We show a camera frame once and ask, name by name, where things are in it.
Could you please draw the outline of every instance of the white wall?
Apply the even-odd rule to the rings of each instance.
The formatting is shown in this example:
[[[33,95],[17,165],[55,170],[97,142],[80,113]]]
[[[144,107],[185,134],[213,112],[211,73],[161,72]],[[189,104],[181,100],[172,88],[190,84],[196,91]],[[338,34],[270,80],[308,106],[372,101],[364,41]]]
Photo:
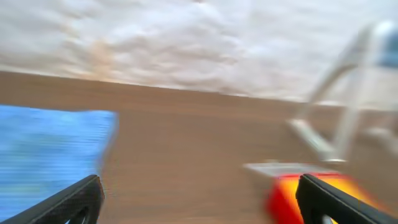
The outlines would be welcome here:
[[[0,69],[303,100],[360,27],[397,11],[396,0],[2,0]]]

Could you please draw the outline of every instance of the wrinkled white sheet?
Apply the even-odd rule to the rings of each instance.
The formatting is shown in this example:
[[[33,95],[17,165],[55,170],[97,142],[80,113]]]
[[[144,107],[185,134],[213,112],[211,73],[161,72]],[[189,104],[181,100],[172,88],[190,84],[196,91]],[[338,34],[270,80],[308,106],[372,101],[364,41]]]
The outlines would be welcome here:
[[[397,10],[395,0],[3,0],[0,70],[301,101],[363,25]]]

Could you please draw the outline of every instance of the black object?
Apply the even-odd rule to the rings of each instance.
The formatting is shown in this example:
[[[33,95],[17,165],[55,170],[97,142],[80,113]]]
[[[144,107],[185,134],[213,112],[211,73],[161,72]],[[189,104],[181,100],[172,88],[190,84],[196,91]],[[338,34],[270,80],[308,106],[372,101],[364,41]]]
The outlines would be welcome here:
[[[100,178],[90,175],[0,224],[95,224],[103,200]]]
[[[395,218],[310,174],[300,177],[296,199],[304,224],[322,224],[327,222],[325,217],[339,224],[398,223]]]

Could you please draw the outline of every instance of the folded cloth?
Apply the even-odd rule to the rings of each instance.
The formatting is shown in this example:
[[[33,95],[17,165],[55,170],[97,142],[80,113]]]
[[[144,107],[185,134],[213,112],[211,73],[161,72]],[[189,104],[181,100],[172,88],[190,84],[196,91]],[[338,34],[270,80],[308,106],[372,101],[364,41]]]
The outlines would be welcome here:
[[[99,175],[117,123],[110,111],[0,105],[0,222]]]

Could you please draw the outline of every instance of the white backdrop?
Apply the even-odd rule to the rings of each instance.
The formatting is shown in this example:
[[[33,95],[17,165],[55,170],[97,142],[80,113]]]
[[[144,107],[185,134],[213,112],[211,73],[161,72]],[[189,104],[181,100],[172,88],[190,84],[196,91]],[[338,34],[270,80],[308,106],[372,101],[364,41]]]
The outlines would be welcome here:
[[[361,27],[397,11],[396,0],[2,0],[0,70],[300,101]]]

